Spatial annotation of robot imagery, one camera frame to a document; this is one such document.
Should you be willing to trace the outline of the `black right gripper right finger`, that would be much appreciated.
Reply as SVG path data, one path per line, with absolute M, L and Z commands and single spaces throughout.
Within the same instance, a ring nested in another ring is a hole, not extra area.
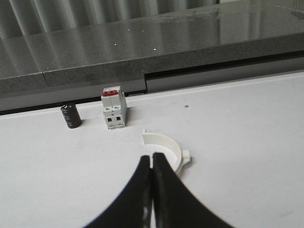
M 153 154 L 155 222 L 158 228 L 230 228 L 186 188 L 165 155 Z

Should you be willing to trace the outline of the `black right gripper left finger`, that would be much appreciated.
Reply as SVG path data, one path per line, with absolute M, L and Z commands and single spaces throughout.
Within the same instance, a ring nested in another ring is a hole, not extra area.
M 138 166 L 117 198 L 87 228 L 149 228 L 152 213 L 150 157 Z

